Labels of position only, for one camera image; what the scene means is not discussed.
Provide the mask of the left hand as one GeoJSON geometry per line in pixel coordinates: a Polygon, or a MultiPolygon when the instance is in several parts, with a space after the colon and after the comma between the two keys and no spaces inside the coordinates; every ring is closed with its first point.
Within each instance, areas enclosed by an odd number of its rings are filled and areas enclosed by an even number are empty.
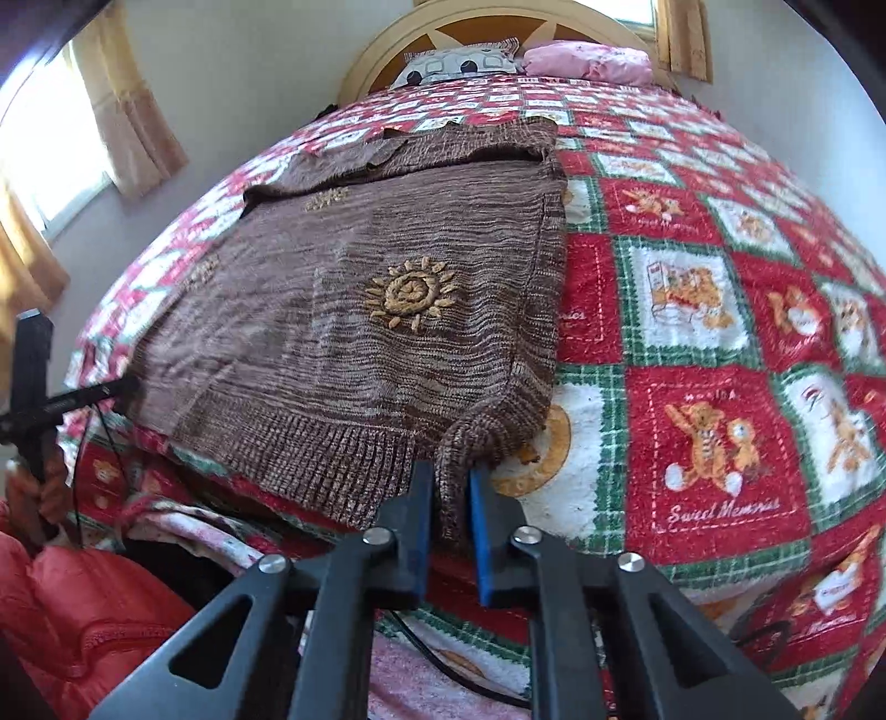
{"type": "Polygon", "coordinates": [[[18,457],[9,460],[4,470],[9,532],[33,548],[49,540],[44,525],[59,528],[72,508],[68,468],[58,445],[47,451],[44,473],[45,481],[40,483],[18,457]]]}

